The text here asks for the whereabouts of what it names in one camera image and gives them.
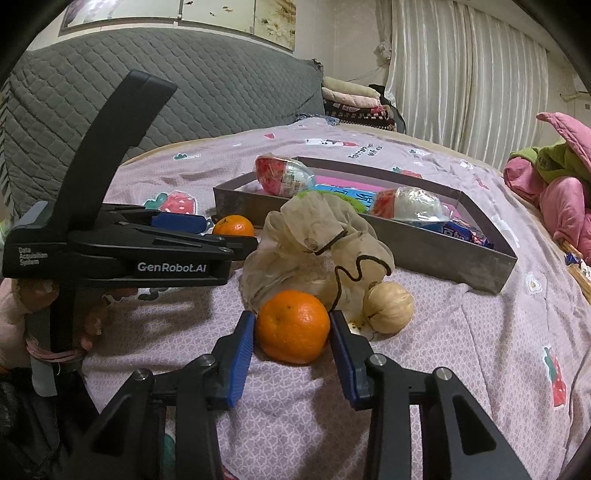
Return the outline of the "green garment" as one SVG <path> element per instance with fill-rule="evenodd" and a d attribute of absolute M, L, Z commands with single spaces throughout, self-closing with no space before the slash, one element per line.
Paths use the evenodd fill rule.
<path fill-rule="evenodd" d="M 589 163 L 581 160 L 565 142 L 544 147 L 528 147 L 512 152 L 509 159 L 517 157 L 528 160 L 546 183 L 566 176 L 590 182 Z"/>

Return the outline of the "pink and blue book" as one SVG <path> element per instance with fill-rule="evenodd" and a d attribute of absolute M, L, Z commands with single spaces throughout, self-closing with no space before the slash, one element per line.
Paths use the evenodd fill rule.
<path fill-rule="evenodd" d="M 366 208 L 366 212 L 369 212 L 370 206 L 372 206 L 377 193 L 386 190 L 390 187 L 379 187 L 375 185 L 353 182 L 346 182 L 342 179 L 334 179 L 329 177 L 318 177 L 318 182 L 321 180 L 327 180 L 328 183 L 317 183 L 314 189 L 318 191 L 329 191 L 335 192 L 342 195 L 346 195 L 350 198 L 359 200 Z M 247 183 L 245 186 L 240 187 L 238 190 L 242 190 L 249 193 L 264 194 L 266 191 L 260 186 L 259 181 L 253 180 Z M 446 205 L 450 213 L 450 218 L 463 218 L 462 214 L 457 208 L 457 203 L 453 200 L 441 200 L 442 205 Z"/>

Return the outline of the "blossom tree wall painting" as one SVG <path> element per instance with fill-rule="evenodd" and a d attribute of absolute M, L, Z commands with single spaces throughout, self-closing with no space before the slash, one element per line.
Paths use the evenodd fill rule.
<path fill-rule="evenodd" d="M 114 21 L 195 24 L 249 34 L 293 51 L 296 19 L 297 6 L 291 1 L 74 1 L 64 12 L 60 31 Z"/>

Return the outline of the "tan walnut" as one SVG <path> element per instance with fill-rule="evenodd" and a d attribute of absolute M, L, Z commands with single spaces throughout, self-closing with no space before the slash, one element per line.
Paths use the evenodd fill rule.
<path fill-rule="evenodd" d="M 414 316 L 414 298 L 397 282 L 377 283 L 363 297 L 363 313 L 377 332 L 398 334 Z"/>

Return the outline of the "orange tangerine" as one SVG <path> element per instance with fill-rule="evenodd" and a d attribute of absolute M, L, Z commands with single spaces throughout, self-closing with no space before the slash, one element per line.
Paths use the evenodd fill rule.
<path fill-rule="evenodd" d="M 218 236 L 254 237 L 256 231 L 252 222 L 242 215 L 228 215 L 218 220 L 212 229 L 212 234 Z"/>
<path fill-rule="evenodd" d="M 331 330 L 329 313 L 317 297 L 298 290 L 277 293 L 259 310 L 256 342 L 271 360 L 308 365 L 321 356 Z"/>

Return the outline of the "grey quilted headboard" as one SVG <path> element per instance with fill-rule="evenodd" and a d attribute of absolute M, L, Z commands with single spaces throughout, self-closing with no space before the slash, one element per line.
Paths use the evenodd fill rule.
<path fill-rule="evenodd" d="M 322 112 L 322 65 L 229 36 L 131 28 L 25 52 L 1 80 L 1 195 L 99 202 L 117 162 Z"/>

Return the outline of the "white pleated curtain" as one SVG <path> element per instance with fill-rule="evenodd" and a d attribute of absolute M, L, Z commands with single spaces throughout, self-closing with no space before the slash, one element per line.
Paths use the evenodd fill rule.
<path fill-rule="evenodd" d="M 548 105 L 547 50 L 457 1 L 382 1 L 386 98 L 407 133 L 501 169 L 536 144 Z"/>

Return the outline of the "lilac strawberry print bedsheet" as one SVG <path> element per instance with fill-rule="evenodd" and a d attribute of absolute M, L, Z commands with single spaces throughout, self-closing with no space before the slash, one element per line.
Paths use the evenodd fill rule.
<path fill-rule="evenodd" d="M 408 271 L 375 218 L 342 197 L 307 188 L 263 216 L 245 262 L 216 287 L 143 288 L 110 304 L 91 329 L 83 362 L 103 408 L 135 370 L 156 379 L 211 356 L 252 312 L 256 353 L 239 356 L 238 398 L 216 417 L 221 462 L 242 479 L 359 479 L 370 412 L 349 404 L 329 346 L 331 316 L 384 371 L 459 381 L 454 410 L 481 407 L 534 479 L 555 479 L 590 430 L 590 305 L 548 233 L 491 169 L 382 140 L 321 118 L 216 140 L 184 142 L 121 166 L 110 203 L 216 210 L 216 186 L 264 161 L 303 158 L 402 171 L 421 193 L 433 184 L 466 194 L 492 221 L 493 249 L 517 261 L 497 294 L 464 280 Z"/>

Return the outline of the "red-white surprise egg toy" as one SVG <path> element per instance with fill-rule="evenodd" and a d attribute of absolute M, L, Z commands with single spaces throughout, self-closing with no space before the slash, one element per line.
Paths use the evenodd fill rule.
<path fill-rule="evenodd" d="M 450 209 L 438 196 L 410 186 L 378 192 L 369 212 L 377 217 L 410 223 L 445 223 L 451 219 Z"/>

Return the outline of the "stack of folded blankets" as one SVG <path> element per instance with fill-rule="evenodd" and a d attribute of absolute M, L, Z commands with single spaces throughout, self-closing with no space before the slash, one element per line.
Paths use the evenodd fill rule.
<path fill-rule="evenodd" d="M 325 114 L 342 123 L 405 133 L 404 118 L 385 96 L 383 85 L 363 86 L 325 76 L 322 79 Z"/>

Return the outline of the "beige mesh drawstring pouch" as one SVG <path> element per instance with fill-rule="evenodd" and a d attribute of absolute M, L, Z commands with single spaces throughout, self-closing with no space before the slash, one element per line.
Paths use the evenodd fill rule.
<path fill-rule="evenodd" d="M 308 191 L 266 215 L 259 247 L 243 264 L 239 291 L 254 312 L 277 293 L 298 290 L 356 321 L 370 287 L 393 272 L 391 249 L 349 202 Z"/>

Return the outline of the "blue Oreo cookie packet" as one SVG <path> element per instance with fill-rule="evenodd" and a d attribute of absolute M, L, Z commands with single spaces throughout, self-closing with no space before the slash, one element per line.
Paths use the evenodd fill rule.
<path fill-rule="evenodd" d="M 441 233 L 481 247 L 494 248 L 494 243 L 482 231 L 459 218 L 444 223 L 441 226 Z"/>

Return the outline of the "pink quilted comforter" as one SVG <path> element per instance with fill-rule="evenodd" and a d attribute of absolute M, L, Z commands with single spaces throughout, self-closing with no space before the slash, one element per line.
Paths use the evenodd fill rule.
<path fill-rule="evenodd" d="M 549 124 L 561 140 L 590 168 L 590 128 L 561 113 L 541 112 L 536 119 Z M 575 177 L 559 177 L 546 183 L 533 165 L 517 157 L 508 160 L 503 171 L 505 184 L 538 208 L 552 238 L 566 240 L 590 262 L 590 182 Z"/>

